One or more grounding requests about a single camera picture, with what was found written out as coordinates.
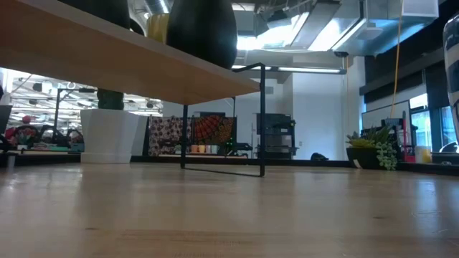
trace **white pot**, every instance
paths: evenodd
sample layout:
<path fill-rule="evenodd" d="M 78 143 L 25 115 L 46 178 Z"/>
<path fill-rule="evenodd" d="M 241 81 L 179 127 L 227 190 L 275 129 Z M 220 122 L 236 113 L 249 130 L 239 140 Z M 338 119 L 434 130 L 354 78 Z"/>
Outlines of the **white pot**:
<path fill-rule="evenodd" d="M 138 115 L 122 110 L 81 110 L 85 152 L 81 163 L 129 163 Z"/>

